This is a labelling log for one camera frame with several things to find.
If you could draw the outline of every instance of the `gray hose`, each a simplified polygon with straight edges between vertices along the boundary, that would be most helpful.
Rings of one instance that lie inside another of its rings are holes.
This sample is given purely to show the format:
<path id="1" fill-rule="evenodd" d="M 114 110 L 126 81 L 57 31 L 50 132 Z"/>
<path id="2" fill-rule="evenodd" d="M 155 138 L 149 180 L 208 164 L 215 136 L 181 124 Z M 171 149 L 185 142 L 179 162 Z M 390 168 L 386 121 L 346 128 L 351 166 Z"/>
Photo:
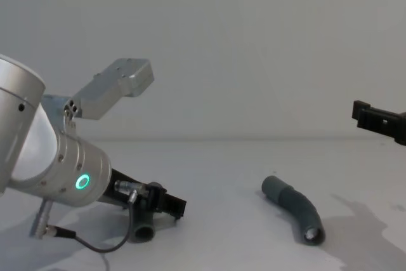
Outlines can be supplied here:
<path id="1" fill-rule="evenodd" d="M 317 246 L 324 242 L 325 231 L 314 205 L 302 193 L 276 176 L 265 178 L 262 191 L 275 204 L 296 219 L 304 244 Z"/>

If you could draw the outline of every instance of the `green led ring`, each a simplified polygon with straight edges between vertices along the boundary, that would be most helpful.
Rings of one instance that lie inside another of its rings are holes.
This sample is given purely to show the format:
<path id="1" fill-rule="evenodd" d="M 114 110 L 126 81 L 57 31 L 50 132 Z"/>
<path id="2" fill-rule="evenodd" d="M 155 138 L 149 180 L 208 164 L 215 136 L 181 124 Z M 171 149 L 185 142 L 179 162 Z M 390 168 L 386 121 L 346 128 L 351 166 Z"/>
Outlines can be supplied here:
<path id="1" fill-rule="evenodd" d="M 84 174 L 84 175 L 78 177 L 78 179 L 76 180 L 75 186 L 78 190 L 82 190 L 89 185 L 89 182 L 90 182 L 89 175 Z"/>

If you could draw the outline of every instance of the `gray pipe elbow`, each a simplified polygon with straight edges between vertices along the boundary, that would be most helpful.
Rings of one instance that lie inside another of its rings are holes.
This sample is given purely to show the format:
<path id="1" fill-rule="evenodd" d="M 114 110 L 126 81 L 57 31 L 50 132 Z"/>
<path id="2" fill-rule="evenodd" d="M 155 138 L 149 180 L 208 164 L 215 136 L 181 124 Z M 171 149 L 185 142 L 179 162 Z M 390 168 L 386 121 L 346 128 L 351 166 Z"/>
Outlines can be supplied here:
<path id="1" fill-rule="evenodd" d="M 134 211 L 133 233 L 131 241 L 142 243 L 151 241 L 155 236 L 155 226 L 153 222 L 154 212 L 136 209 Z"/>

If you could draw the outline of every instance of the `white surface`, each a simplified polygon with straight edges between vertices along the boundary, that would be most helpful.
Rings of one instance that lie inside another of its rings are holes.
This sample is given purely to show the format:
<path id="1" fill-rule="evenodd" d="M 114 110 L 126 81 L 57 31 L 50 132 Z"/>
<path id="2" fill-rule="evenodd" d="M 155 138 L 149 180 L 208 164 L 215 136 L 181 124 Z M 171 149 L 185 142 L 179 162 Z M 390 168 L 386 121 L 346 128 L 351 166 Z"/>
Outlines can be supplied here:
<path id="1" fill-rule="evenodd" d="M 103 261 L 73 241 L 28 239 L 39 200 L 9 190 L 0 200 L 0 270 L 406 269 L 405 148 L 392 141 L 99 144 L 115 168 L 186 199 L 185 217 Z M 321 248 L 295 243 L 285 213 L 263 199 L 261 183 L 274 172 L 316 205 L 327 231 Z M 123 234 L 125 214 L 56 206 L 51 222 L 101 242 Z"/>
<path id="2" fill-rule="evenodd" d="M 156 81 L 91 138 L 363 135 L 353 100 L 406 109 L 404 0 L 0 0 L 0 52 L 73 95 L 116 58 Z"/>
<path id="3" fill-rule="evenodd" d="M 52 125 L 39 104 L 11 178 L 20 182 L 41 174 L 53 162 L 57 145 Z"/>

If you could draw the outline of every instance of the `white wall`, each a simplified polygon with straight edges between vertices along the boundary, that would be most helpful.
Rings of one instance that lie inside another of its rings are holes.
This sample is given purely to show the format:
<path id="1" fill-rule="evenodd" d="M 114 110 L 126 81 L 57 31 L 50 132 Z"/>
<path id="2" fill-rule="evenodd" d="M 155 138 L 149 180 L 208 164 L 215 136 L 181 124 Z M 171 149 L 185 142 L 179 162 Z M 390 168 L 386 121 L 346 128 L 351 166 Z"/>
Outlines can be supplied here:
<path id="1" fill-rule="evenodd" d="M 74 94 L 120 56 L 156 82 L 91 138 L 359 136 L 351 106 L 406 109 L 405 0 L 0 0 L 0 53 Z"/>

